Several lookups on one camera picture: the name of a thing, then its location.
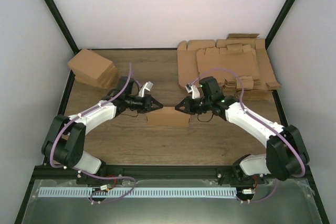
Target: wooden table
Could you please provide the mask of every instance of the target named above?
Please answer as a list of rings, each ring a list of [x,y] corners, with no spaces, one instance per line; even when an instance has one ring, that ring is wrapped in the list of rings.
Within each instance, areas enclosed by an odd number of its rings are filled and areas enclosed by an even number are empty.
[[[132,63],[136,79],[154,83],[151,94],[166,106],[175,106],[187,94],[177,81],[176,50],[97,50],[127,76]],[[65,115],[95,105],[107,90],[74,82]],[[244,101],[255,112],[279,122],[274,100]],[[205,121],[210,113],[200,116]],[[150,126],[146,116],[120,115],[92,130],[85,151],[108,164],[127,165],[231,165],[245,154],[261,154],[265,148],[241,128],[214,117],[201,123],[192,116],[189,127]]]

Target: white robotic arm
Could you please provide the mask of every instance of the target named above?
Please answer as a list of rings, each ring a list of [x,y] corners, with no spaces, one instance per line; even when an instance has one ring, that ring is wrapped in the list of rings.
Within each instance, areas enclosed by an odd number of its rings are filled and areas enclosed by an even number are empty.
[[[63,138],[59,139],[55,148],[54,160],[66,167],[96,174],[101,167],[102,161],[83,150],[85,136],[95,127],[107,120],[114,119],[126,109],[136,110],[138,113],[147,113],[163,107],[163,105],[152,98],[151,95],[145,94],[146,91],[150,91],[153,87],[151,82],[146,82],[139,90],[138,95],[131,95],[132,86],[135,82],[131,79],[127,88],[124,89],[125,91],[119,96],[116,96],[116,93],[120,92],[124,87],[126,79],[126,77],[120,78],[117,88],[114,90],[115,94],[113,98],[115,100],[109,102],[112,100],[112,97],[108,95],[95,106],[81,113],[69,117],[63,115],[56,116],[42,146],[42,153],[50,157],[51,148],[58,133],[65,124],[74,120],[67,131],[64,132],[64,134],[68,135],[68,140],[66,141]]]
[[[202,114],[212,111],[214,115],[236,124],[261,142],[266,148],[266,154],[247,155],[238,160],[240,171],[244,176],[273,174],[279,180],[286,180],[300,169],[298,160],[275,132],[285,137],[296,149],[304,164],[308,163],[309,156],[297,128],[292,125],[284,127],[265,119],[248,108],[243,109],[238,99],[223,95],[216,79],[213,77],[200,80],[200,84],[204,96],[200,97],[195,85],[188,84],[186,86],[187,92],[192,95],[186,97],[175,109],[187,114]]]

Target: red wire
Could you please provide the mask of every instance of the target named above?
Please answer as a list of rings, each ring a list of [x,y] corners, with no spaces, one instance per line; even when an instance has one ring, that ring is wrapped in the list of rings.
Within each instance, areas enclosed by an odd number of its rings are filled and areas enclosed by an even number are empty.
[[[254,193],[256,193],[257,191],[257,186],[258,186],[258,179],[256,175],[253,175],[252,178],[254,179],[254,181],[256,182],[256,185],[254,186]]]
[[[113,181],[114,181],[114,184],[113,184],[113,186],[110,188],[110,190],[111,189],[114,189],[115,188],[115,186],[116,186],[116,183],[117,183],[117,180],[116,179],[113,179]]]

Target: cardboard box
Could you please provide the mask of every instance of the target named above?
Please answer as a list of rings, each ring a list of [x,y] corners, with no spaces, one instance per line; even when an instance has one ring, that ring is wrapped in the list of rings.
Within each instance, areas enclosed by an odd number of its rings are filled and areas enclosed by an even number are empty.
[[[197,68],[203,73],[213,68],[227,68],[238,76],[250,76],[253,81],[260,82],[258,62],[256,54],[249,44],[233,44],[223,48],[200,49],[196,53]],[[236,86],[236,78],[233,74],[218,70],[210,72],[202,77],[213,76],[219,85],[225,83]]]
[[[174,107],[163,107],[146,114],[148,124],[156,126],[188,127],[190,115],[175,110]]]
[[[102,81],[102,83],[100,84],[96,84],[95,82],[91,82],[88,79],[83,78],[82,76],[75,76],[75,80],[90,86],[94,86],[97,88],[104,88],[104,89],[108,89],[111,85],[111,83],[113,82],[115,76],[118,73],[118,69],[116,67],[113,67],[109,73],[106,76],[106,79]]]
[[[92,50],[81,50],[68,62],[78,82],[107,89],[115,78],[118,69],[108,60]]]
[[[244,76],[243,84],[247,87],[246,98],[249,100],[269,99],[271,91],[279,89],[280,84],[277,82],[270,64],[265,48],[265,39],[257,37],[258,34],[229,34],[227,39],[218,39],[216,46],[213,45],[214,40],[181,42],[177,48],[179,85],[184,88],[200,73],[221,66],[236,72],[241,77]],[[240,54],[244,54],[243,57],[249,63],[243,63],[243,60],[232,57]],[[209,63],[208,56],[211,56],[212,63]],[[230,59],[229,66],[224,61],[227,59],[226,57]],[[237,82],[231,74],[226,74],[224,71],[213,71],[207,76],[214,76],[219,84],[223,85],[224,90],[236,91],[237,88],[239,90],[240,85],[237,86]]]
[[[177,68],[179,75],[179,84],[182,88],[189,82],[198,77],[196,53],[199,49],[215,47],[213,39],[182,41],[177,48]]]
[[[99,86],[106,79],[114,64],[93,51],[82,49],[68,62],[68,66],[80,79],[88,80]]]

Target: white wall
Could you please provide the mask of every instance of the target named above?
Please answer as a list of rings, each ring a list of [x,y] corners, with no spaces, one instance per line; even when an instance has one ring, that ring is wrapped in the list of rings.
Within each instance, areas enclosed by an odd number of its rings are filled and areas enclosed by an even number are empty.
[[[269,48],[289,123],[303,136],[330,223],[336,223],[336,0],[297,0]]]
[[[0,222],[14,223],[72,52],[43,0],[0,0]]]
[[[228,33],[266,37],[285,0],[55,2],[80,48],[155,48]]]

